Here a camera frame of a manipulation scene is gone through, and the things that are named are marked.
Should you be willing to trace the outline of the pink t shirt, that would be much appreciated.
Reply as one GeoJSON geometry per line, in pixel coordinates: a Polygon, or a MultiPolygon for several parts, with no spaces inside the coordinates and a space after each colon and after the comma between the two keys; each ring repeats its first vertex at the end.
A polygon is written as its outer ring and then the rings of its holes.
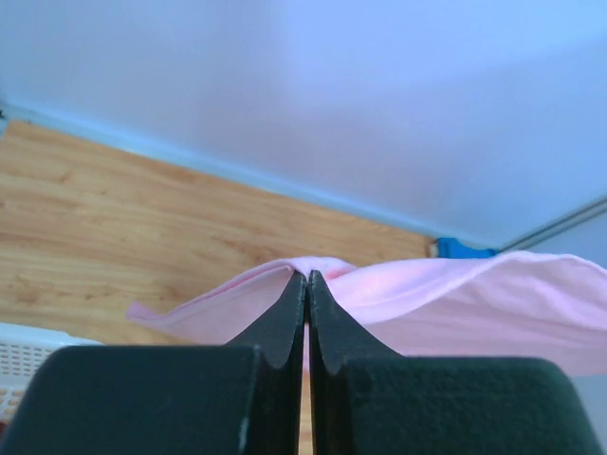
{"type": "Polygon", "coordinates": [[[336,302],[403,355],[516,355],[571,375],[606,371],[606,272],[573,255],[415,259],[357,267],[331,257],[274,260],[160,315],[128,318],[198,344],[225,343],[261,316],[294,273],[322,274],[336,302]]]}

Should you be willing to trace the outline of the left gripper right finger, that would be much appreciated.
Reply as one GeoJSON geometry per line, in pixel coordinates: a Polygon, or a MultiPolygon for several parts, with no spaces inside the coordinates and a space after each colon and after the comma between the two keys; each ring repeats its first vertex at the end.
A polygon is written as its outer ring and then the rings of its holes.
{"type": "Polygon", "coordinates": [[[307,290],[318,454],[595,454],[598,437],[554,364],[511,356],[404,356],[334,299],[307,290]]]}

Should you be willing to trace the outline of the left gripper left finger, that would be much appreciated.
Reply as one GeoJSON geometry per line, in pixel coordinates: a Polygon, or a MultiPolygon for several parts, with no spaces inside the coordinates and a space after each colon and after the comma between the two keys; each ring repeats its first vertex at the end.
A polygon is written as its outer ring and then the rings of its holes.
{"type": "Polygon", "coordinates": [[[5,454],[294,454],[306,280],[214,346],[71,346],[33,376],[5,454]]]}

